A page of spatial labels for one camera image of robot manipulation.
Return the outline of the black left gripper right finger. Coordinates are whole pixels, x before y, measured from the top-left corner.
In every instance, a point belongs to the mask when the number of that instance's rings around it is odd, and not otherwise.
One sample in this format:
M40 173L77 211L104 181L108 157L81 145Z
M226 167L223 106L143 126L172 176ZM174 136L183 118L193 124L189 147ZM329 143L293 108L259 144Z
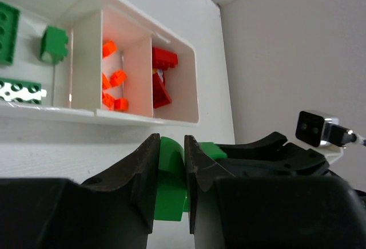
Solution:
M191 234L237 232L237 178L210 158L192 135L184 138Z

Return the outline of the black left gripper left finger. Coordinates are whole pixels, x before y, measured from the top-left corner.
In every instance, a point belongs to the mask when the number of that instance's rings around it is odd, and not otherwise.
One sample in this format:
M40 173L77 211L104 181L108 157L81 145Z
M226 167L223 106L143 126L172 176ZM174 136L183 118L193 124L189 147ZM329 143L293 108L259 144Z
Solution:
M108 227L151 234L157 194L160 135L150 135L134 152L81 185L96 193L98 213Z

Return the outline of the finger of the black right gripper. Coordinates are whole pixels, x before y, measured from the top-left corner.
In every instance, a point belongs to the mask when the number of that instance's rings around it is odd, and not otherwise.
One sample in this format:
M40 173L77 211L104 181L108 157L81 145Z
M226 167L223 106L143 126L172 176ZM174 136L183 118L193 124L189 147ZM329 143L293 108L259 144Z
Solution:
M288 142L286 136L272 132L247 144L217 144L229 159L278 159L277 153Z

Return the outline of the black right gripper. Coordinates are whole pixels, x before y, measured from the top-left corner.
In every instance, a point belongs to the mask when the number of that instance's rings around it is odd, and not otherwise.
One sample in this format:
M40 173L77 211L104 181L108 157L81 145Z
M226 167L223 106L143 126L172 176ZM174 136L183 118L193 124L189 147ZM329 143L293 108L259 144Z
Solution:
M223 159L222 167L235 176L314 176L314 194L321 200L365 200L365 191L352 187L329 169L326 158L312 150L287 143L272 160Z

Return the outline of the red curved lego brick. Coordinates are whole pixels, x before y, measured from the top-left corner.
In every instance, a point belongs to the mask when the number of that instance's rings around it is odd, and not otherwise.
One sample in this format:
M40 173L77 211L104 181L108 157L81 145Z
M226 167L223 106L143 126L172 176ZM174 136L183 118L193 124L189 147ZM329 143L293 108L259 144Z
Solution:
M166 90L164 83L161 81L157 73L152 75L152 81L153 81L153 108L157 109L162 106L171 104L172 99L170 98L170 95Z

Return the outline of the red lego with flower sticker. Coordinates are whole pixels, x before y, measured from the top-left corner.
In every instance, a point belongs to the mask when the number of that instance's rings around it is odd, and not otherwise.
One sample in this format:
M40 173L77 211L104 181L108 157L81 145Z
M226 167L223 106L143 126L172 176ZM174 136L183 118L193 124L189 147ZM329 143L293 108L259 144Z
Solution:
M165 81L165 76L164 76L164 71L163 70L153 68L152 73L157 74L159 76L161 82L165 85L166 81Z

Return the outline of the orange lego piece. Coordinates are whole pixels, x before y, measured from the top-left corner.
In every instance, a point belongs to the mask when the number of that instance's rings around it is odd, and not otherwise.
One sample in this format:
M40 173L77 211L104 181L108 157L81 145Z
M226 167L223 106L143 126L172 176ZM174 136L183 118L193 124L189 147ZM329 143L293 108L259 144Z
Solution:
M123 70L118 70L111 75L110 84L112 87L121 86L126 78L126 73Z
M102 58L106 58L111 54L115 53L118 50L118 47L114 43L114 41L106 41L102 46Z
M102 89L103 90L107 90L107 89L110 89L112 87L109 79L107 78L107 76L102 73Z
M102 103L109 109L112 110L114 106L115 98L109 93L102 93Z
M125 98L118 98L114 100L113 108L118 112L125 112L129 108L129 102Z

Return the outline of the small green lego brick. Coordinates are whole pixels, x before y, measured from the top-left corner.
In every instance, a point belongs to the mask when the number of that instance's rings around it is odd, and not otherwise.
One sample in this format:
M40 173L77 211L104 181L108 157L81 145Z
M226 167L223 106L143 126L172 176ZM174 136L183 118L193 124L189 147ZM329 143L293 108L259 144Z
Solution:
M51 65L59 64L68 55L68 43L66 30L47 26L41 40L39 60Z

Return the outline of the green 2x4 lego brick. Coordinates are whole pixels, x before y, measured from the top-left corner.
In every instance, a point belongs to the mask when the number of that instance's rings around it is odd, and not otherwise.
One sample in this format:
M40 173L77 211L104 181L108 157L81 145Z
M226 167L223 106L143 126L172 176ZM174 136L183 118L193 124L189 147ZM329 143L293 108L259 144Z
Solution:
M1 65L13 64L20 14L15 7L1 2Z

